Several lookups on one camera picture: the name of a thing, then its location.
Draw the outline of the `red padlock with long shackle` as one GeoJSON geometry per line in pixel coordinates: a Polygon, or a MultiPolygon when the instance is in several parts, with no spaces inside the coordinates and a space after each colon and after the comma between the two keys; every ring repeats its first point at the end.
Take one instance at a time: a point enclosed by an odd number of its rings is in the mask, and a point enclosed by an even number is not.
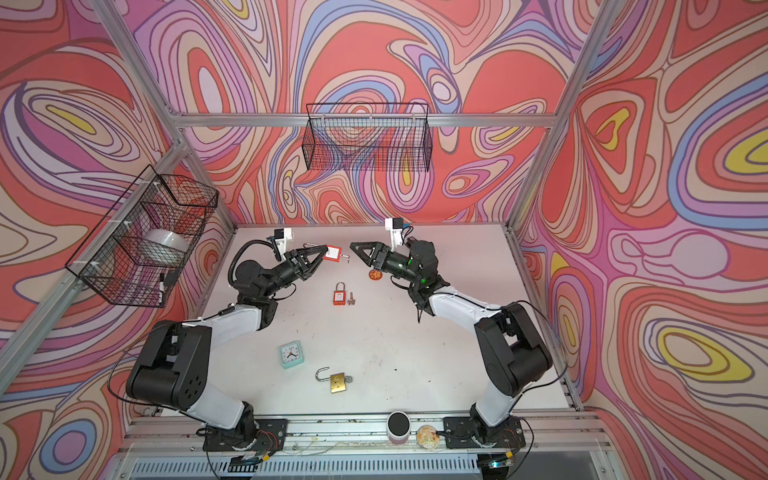
{"type": "Polygon", "coordinates": [[[340,262],[342,259],[349,260],[349,256],[342,252],[341,247],[327,245],[327,251],[324,254],[324,259],[328,261],[340,262]]]}

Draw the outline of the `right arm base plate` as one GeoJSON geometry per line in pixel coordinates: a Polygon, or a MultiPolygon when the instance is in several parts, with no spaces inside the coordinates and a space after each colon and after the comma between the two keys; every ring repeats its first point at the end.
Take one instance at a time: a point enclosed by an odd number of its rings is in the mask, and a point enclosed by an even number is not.
{"type": "Polygon", "coordinates": [[[448,449],[501,448],[517,451],[527,442],[521,419],[509,416],[499,425],[487,426],[480,418],[448,416],[443,418],[442,436],[448,449]]]}

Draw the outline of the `black marker in basket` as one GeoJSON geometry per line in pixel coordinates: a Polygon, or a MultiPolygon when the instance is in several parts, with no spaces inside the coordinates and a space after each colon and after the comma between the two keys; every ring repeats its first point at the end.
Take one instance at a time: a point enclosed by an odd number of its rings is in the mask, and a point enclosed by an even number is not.
{"type": "Polygon", "coordinates": [[[158,305],[163,306],[165,303],[165,274],[160,273],[157,282],[158,292],[158,305]]]}

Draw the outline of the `red small padlock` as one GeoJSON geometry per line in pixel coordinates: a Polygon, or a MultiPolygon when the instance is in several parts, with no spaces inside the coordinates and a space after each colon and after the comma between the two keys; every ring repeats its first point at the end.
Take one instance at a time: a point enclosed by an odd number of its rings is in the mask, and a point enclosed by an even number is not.
{"type": "Polygon", "coordinates": [[[347,303],[346,284],[344,282],[338,282],[335,285],[332,303],[334,306],[343,306],[347,303]]]}

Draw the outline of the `pink cylinder black top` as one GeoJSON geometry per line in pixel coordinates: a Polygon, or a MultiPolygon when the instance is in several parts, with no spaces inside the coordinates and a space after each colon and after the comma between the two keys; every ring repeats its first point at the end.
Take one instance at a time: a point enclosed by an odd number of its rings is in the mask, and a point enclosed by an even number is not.
{"type": "Polygon", "coordinates": [[[389,441],[395,445],[407,442],[411,431],[409,416],[402,411],[394,411],[389,414],[386,422],[386,433],[389,441]]]}

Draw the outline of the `round beige patterned ball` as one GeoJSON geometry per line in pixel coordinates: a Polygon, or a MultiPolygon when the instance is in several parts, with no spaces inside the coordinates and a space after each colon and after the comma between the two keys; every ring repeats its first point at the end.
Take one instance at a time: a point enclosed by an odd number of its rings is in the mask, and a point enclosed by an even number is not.
{"type": "Polygon", "coordinates": [[[422,425],[416,433],[417,444],[425,450],[436,450],[440,445],[440,436],[432,425],[422,425]]]}

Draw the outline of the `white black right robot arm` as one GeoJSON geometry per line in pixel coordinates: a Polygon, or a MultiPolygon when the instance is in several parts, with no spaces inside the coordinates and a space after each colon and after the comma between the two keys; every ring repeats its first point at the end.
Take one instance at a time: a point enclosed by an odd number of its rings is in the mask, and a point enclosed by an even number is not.
{"type": "Polygon", "coordinates": [[[500,426],[524,388],[553,367],[535,322],[518,302],[482,302],[452,287],[439,274],[434,244],[409,239],[404,255],[382,242],[353,242],[350,249],[365,265],[408,282],[417,310],[450,320],[475,334],[489,383],[471,407],[470,417],[484,428],[500,426]]]}

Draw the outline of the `brass padlock open shackle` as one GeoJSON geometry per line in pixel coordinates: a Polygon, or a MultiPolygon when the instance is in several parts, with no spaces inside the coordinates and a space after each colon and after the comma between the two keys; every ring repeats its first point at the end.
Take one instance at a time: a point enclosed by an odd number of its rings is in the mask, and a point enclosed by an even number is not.
{"type": "Polygon", "coordinates": [[[338,394],[345,392],[348,389],[348,385],[351,384],[354,379],[352,376],[343,372],[334,373],[325,376],[325,373],[329,370],[328,367],[322,367],[315,372],[315,379],[318,382],[327,382],[329,384],[329,391],[331,394],[338,394]]]}

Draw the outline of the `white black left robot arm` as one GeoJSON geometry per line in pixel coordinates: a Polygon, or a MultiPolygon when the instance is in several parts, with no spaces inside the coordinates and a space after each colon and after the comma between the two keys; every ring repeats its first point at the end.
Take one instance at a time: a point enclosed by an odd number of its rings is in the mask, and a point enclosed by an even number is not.
{"type": "Polygon", "coordinates": [[[270,326],[278,308],[276,294],[309,279],[327,251],[326,245],[317,245],[282,253],[267,240],[246,242],[227,272],[236,302],[202,320],[162,321],[154,327],[126,382],[127,396],[172,408],[220,430],[251,428],[250,405],[208,380],[211,353],[270,326]]]}

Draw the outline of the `mint green alarm clock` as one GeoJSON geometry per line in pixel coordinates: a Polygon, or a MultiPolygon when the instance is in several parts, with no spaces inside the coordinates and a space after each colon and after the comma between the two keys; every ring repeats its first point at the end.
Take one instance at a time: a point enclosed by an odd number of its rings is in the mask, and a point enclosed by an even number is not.
{"type": "Polygon", "coordinates": [[[303,348],[299,340],[281,345],[278,348],[280,365],[283,369],[289,369],[301,365],[305,361],[303,348]]]}

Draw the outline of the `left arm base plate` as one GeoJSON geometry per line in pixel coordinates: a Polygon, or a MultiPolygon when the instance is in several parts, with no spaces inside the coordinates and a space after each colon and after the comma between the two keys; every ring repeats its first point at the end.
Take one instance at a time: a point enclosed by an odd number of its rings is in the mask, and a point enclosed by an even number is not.
{"type": "Polygon", "coordinates": [[[273,454],[284,448],[287,427],[286,419],[256,418],[230,430],[204,426],[196,435],[203,438],[206,452],[273,454]]]}

